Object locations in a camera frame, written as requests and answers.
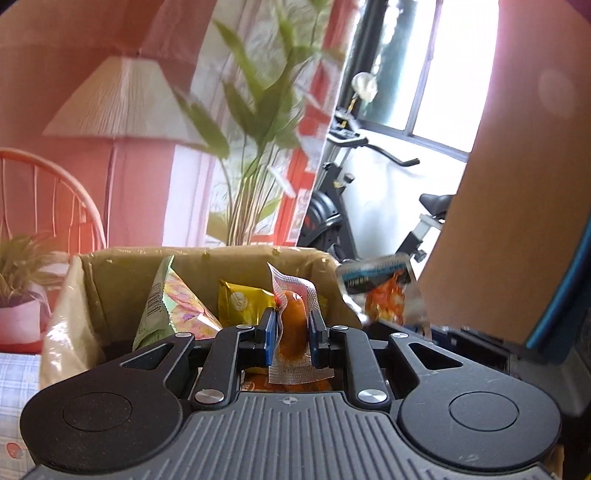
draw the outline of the metal screw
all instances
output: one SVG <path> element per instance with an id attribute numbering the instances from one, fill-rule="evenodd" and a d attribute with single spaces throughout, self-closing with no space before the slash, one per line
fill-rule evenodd
<path id="1" fill-rule="evenodd" d="M 220 403 L 224 398 L 225 396 L 222 392 L 212 388 L 199 390 L 197 393 L 195 393 L 195 400 L 197 400 L 199 403 L 205 403 L 205 405 Z"/>
<path id="2" fill-rule="evenodd" d="M 386 392 L 374 388 L 368 388 L 367 390 L 359 392 L 357 398 L 364 403 L 380 403 L 386 400 L 388 396 L 386 395 Z"/>

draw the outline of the cardboard box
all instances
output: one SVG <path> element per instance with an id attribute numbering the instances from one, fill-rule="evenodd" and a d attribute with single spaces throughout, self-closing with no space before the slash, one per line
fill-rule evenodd
<path id="1" fill-rule="evenodd" d="M 328 301 L 327 325 L 361 328 L 342 300 L 332 258 L 313 249 L 248 245 L 215 249 L 111 248 L 73 258 L 41 357 L 46 387 L 131 351 L 162 258 L 217 315 L 219 279 L 272 291 L 267 262 L 307 278 Z"/>

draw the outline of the window frame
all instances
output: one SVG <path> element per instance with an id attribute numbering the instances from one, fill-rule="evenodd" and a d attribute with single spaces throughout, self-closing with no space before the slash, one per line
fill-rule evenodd
<path id="1" fill-rule="evenodd" d="M 431 61 L 435 51 L 435 42 L 437 40 L 437 29 L 439 28 L 439 21 L 441 18 L 441 9 L 443 8 L 444 0 L 436 0 L 435 13 L 433 15 L 433 24 L 431 26 L 431 33 L 427 45 L 427 53 L 423 61 L 423 68 L 417 84 L 417 90 L 414 94 L 413 103 L 408 114 L 407 123 L 404 130 L 398 128 L 388 127 L 387 125 L 378 124 L 369 120 L 358 118 L 358 122 L 362 128 L 388 135 L 389 137 L 400 138 L 408 142 L 429 148 L 431 150 L 448 155 L 462 162 L 467 162 L 470 152 L 465 152 L 457 148 L 442 144 L 435 140 L 419 137 L 413 134 L 415 124 L 417 123 L 418 112 L 421 108 L 421 102 L 425 94 L 427 86 L 427 79 L 429 70 L 431 68 Z M 346 76 L 343 79 L 343 87 L 339 98 L 339 106 L 347 108 L 349 106 L 350 98 L 353 95 L 350 86 L 351 80 L 359 72 L 370 72 L 374 65 L 374 60 L 378 52 L 379 43 L 381 40 L 382 28 L 384 26 L 384 16 L 388 8 L 388 0 L 368 0 L 365 5 L 365 13 L 359 23 L 359 34 L 357 35 L 356 44 L 352 47 L 352 52 L 356 58 L 352 59 L 351 65 L 348 67 Z M 376 23 L 380 24 L 380 28 L 375 28 Z M 355 105 L 353 114 L 357 117 L 359 114 L 359 103 Z"/>

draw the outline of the green snack bag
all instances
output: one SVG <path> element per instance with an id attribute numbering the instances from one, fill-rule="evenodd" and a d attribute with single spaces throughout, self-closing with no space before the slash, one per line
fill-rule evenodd
<path id="1" fill-rule="evenodd" d="M 134 350 L 177 332 L 197 340 L 214 338 L 222 329 L 217 318 L 172 269 L 174 256 L 163 258 L 135 334 Z"/>

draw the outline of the exercise bike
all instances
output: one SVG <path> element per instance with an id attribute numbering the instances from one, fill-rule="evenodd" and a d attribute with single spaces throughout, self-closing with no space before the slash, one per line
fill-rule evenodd
<path id="1" fill-rule="evenodd" d="M 370 148 L 402 168 L 420 164 L 418 158 L 401 161 L 383 148 L 371 144 L 363 135 L 357 120 L 351 115 L 352 106 L 358 97 L 366 101 L 371 101 L 374 98 L 377 92 L 377 86 L 374 83 L 375 77 L 373 75 L 367 72 L 357 74 L 351 82 L 355 95 L 349 108 L 347 111 L 337 110 L 335 112 L 327 136 L 322 170 L 316 180 L 297 243 L 299 247 L 311 247 L 326 251 L 341 262 L 359 258 L 342 198 L 347 185 L 355 179 L 350 173 L 345 173 L 341 177 L 351 151 L 360 147 Z M 337 160 L 343 148 L 346 151 L 342 158 Z M 420 250 L 423 239 L 431 228 L 441 230 L 452 198 L 453 195 L 421 195 L 419 201 L 427 209 L 429 215 L 420 216 L 418 225 L 404 239 L 398 252 L 407 253 L 417 262 L 422 262 L 427 256 L 426 252 Z"/>

